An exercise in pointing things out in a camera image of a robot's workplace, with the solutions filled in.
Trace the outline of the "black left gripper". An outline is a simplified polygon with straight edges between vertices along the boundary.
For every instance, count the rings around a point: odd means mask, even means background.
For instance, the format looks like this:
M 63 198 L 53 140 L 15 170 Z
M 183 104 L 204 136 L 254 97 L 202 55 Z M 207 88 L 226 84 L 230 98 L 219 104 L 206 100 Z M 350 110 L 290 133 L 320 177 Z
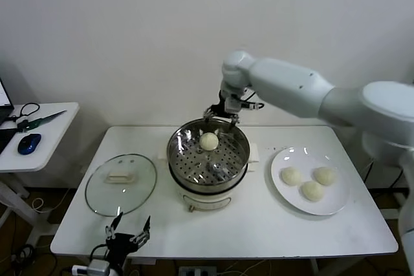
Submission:
M 108 249 L 106 261 L 109 263 L 110 268 L 122 268 L 127 256 L 138 251 L 139 244 L 145 244 L 150 238 L 150 216 L 148 216 L 142 231 L 137 235 L 116 233 L 122 216 L 123 213 L 120 212 L 111 224 L 105 227 L 106 246 Z

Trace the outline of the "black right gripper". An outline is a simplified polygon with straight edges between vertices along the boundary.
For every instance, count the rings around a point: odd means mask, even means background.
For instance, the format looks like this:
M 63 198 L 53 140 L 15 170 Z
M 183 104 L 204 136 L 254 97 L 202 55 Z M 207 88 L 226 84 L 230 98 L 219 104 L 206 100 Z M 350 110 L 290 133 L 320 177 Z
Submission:
M 219 93 L 219 102 L 203 112 L 203 120 L 208 123 L 214 116 L 230 120 L 232 127 L 239 123 L 239 100 Z

